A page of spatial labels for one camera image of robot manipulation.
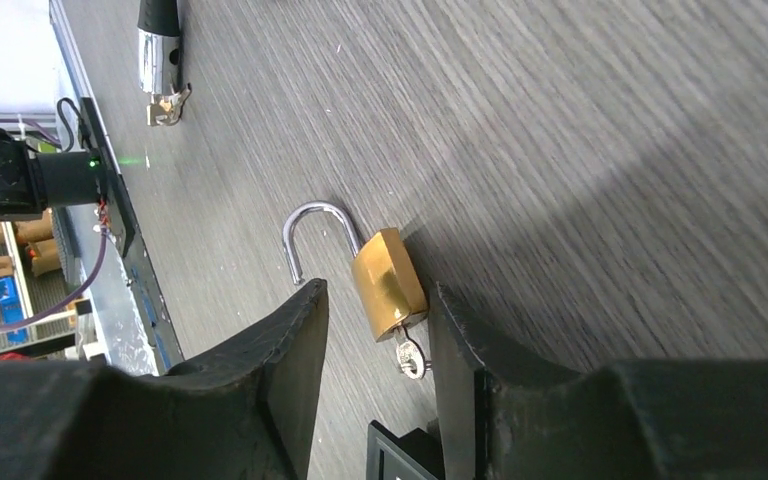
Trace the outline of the small silver key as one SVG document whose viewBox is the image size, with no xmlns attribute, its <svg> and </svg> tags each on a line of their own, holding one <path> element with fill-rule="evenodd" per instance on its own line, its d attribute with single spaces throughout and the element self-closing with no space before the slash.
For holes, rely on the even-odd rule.
<svg viewBox="0 0 768 480">
<path fill-rule="evenodd" d="M 402 373 L 412 380 L 422 380 L 431 369 L 431 363 L 420 345 L 413 340 L 404 326 L 394 330 L 397 342 L 396 357 Z"/>
</svg>

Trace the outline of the red cable lock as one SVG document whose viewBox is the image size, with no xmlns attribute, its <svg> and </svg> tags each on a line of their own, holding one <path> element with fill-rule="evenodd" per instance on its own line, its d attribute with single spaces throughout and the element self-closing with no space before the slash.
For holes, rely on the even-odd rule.
<svg viewBox="0 0 768 480">
<path fill-rule="evenodd" d="M 142 0 L 137 28 L 141 90 L 160 96 L 176 93 L 180 78 L 181 37 L 178 2 Z"/>
</svg>

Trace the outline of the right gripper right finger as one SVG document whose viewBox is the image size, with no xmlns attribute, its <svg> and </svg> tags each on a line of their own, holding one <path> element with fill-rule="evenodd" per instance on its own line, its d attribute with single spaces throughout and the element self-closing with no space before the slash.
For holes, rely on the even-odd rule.
<svg viewBox="0 0 768 480">
<path fill-rule="evenodd" d="M 494 396 L 554 386 L 581 373 L 549 361 L 490 324 L 449 286 L 429 297 L 428 334 L 445 474 L 485 479 L 495 430 Z"/>
</svg>

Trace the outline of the black white chessboard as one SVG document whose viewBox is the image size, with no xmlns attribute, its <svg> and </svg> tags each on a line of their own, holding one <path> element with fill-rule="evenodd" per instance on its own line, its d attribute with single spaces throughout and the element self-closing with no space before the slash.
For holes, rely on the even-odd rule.
<svg viewBox="0 0 768 480">
<path fill-rule="evenodd" d="M 442 446 L 421 428 L 399 437 L 373 420 L 367 433 L 366 479 L 444 480 Z"/>
</svg>

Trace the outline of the silver key bunch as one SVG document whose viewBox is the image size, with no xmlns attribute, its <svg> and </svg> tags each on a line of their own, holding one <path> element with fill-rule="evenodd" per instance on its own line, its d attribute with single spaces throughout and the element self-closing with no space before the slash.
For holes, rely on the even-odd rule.
<svg viewBox="0 0 768 480">
<path fill-rule="evenodd" d="M 170 95 L 151 94 L 146 106 L 147 125 L 150 127 L 174 126 L 180 119 L 183 106 L 191 95 L 191 85 L 187 83 L 178 92 Z"/>
</svg>

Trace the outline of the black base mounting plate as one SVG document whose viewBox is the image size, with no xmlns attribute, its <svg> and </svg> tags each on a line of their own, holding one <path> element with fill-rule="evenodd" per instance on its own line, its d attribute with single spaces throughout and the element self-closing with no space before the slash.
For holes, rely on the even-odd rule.
<svg viewBox="0 0 768 480">
<path fill-rule="evenodd" d="M 79 100 L 90 151 L 106 181 L 104 265 L 89 293 L 109 363 L 134 375 L 163 375 L 183 360 L 165 300 L 109 137 L 94 100 Z"/>
</svg>

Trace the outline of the small brass padlock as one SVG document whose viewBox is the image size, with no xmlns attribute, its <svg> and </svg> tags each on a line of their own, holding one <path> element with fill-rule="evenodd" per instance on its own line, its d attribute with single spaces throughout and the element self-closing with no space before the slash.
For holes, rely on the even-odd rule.
<svg viewBox="0 0 768 480">
<path fill-rule="evenodd" d="M 295 229 L 303 217 L 316 212 L 334 216 L 344 229 L 352 254 L 355 288 L 374 340 L 407 341 L 408 329 L 426 318 L 428 302 L 397 228 L 380 229 L 363 242 L 345 209 L 326 201 L 300 205 L 289 214 L 282 228 L 282 244 L 293 283 L 300 285 L 304 282 L 295 245 Z"/>
</svg>

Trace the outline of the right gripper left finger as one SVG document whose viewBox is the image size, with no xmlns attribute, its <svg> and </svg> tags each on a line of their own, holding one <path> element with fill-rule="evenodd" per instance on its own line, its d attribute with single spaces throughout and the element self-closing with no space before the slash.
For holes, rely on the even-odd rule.
<svg viewBox="0 0 768 480">
<path fill-rule="evenodd" d="M 329 328 L 328 285 L 175 365 L 171 479 L 304 479 Z"/>
</svg>

